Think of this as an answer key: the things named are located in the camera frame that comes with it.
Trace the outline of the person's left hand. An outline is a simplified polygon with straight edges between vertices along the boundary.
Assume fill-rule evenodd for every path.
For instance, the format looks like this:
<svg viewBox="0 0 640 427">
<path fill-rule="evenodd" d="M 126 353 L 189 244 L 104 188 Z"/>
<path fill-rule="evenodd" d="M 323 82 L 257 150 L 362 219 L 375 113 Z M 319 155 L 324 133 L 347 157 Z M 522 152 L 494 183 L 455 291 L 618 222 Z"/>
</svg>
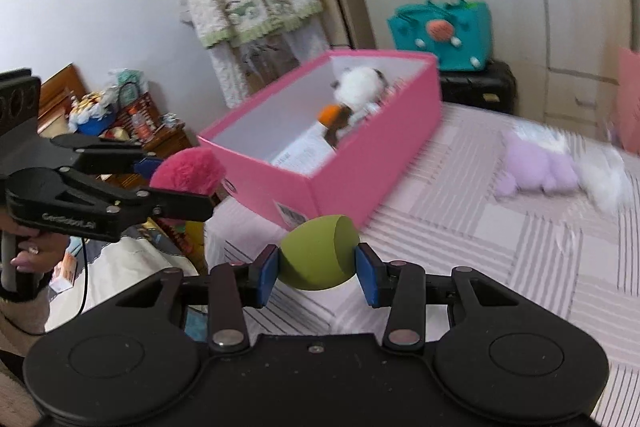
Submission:
<svg viewBox="0 0 640 427">
<path fill-rule="evenodd" d="M 47 273 L 55 268 L 64 258 L 70 238 L 58 233 L 44 233 L 23 227 L 16 223 L 7 213 L 1 211 L 1 230 L 24 241 L 18 244 L 18 253 L 11 260 L 11 265 L 18 272 Z"/>
</svg>

